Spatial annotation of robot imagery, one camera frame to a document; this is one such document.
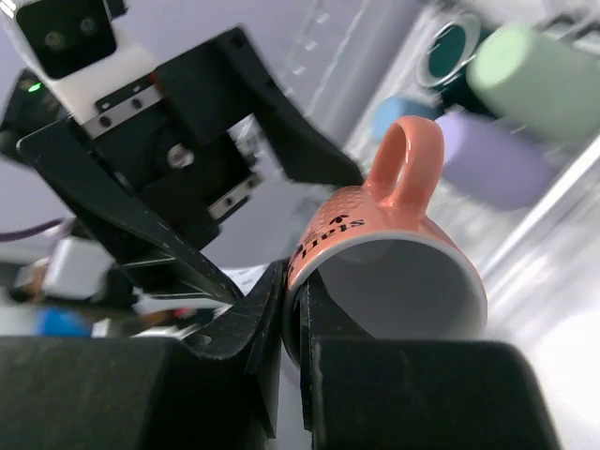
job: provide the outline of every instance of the mug rim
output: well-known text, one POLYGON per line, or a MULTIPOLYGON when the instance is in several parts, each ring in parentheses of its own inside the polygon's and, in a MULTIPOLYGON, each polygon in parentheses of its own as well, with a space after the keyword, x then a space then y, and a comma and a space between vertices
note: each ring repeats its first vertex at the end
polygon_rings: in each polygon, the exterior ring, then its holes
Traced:
POLYGON ((466 12, 458 15, 455 19, 451 20, 447 24, 445 24, 438 32, 431 38, 431 41, 427 45, 427 52, 421 57, 421 61, 417 66, 416 70, 416 82, 421 86, 427 89, 431 89, 435 86, 439 86, 441 84, 446 84, 452 81, 463 69, 469 61, 473 58, 473 53, 477 48, 477 44, 479 43, 481 37, 482 30, 482 22, 479 17, 471 12, 466 12), (448 72, 447 75, 436 78, 433 77, 428 70, 428 62, 429 62, 429 50, 433 43, 450 27, 459 26, 463 30, 465 30, 465 46, 462 49, 462 54, 458 59, 455 66, 448 72))
POLYGON ((299 355, 296 354, 292 345, 292 342, 294 341, 292 319, 293 311, 298 301, 296 297, 300 287, 308 280, 318 266, 337 255, 340 251, 356 245, 365 244, 366 242, 382 241, 386 239, 408 241, 430 246, 448 256, 452 261, 458 264, 461 272, 464 274, 469 285, 473 287, 474 293, 479 299, 479 318, 476 326, 478 328, 477 334, 483 334, 488 322, 488 295, 483 280, 479 276, 479 272, 464 253, 458 248, 445 243, 441 239, 424 236, 418 232, 408 232, 403 230, 372 232, 345 239, 342 242, 329 247, 327 250, 322 250, 320 253, 317 253, 311 262, 301 269, 298 274, 299 277, 296 278, 296 281, 291 288, 287 290, 286 286, 287 292, 283 297, 283 307, 281 310, 281 339, 287 354, 290 356, 290 359, 296 368, 300 367, 300 361, 299 355))

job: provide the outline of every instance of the mug handle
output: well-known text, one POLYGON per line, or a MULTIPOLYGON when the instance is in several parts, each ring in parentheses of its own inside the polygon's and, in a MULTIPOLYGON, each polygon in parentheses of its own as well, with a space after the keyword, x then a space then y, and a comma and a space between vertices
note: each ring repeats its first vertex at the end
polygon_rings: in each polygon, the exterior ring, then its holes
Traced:
POLYGON ((363 188, 387 206, 424 216, 442 177, 443 135, 423 117, 400 117, 385 133, 363 188), (398 174, 402 170, 400 181, 398 174))

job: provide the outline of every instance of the blue mug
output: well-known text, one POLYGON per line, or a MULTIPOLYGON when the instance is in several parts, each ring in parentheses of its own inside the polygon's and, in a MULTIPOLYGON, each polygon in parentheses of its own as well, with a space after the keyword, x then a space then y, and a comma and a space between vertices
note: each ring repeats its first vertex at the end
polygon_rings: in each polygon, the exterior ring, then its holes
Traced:
POLYGON ((379 105, 373 115, 371 122, 372 141, 380 143, 387 129, 405 115, 418 115, 426 119, 436 120, 443 115, 443 110, 403 97, 387 98, 379 105))

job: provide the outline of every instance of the blue object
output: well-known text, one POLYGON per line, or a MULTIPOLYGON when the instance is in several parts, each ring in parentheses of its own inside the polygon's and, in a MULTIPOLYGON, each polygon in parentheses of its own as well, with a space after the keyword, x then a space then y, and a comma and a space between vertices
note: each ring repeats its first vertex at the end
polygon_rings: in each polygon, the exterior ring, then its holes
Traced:
POLYGON ((37 320, 37 333, 42 336, 91 337, 92 330, 79 314, 58 308, 41 311, 37 320))
POLYGON ((442 116, 441 108, 431 108, 418 101, 402 97, 390 97, 382 102, 373 116, 371 139, 380 143, 388 128, 404 115, 418 115, 426 119, 435 120, 442 116))

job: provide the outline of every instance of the dark green mug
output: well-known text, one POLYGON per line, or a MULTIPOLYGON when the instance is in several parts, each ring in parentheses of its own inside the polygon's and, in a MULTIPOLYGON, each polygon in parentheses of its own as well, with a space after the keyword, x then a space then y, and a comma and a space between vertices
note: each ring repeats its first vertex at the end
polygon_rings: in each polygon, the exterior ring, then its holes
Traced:
POLYGON ((471 90, 466 77, 469 61, 491 32, 475 14, 459 14, 431 40, 417 68, 417 83, 437 92, 445 109, 460 105, 472 113, 494 117, 471 90))

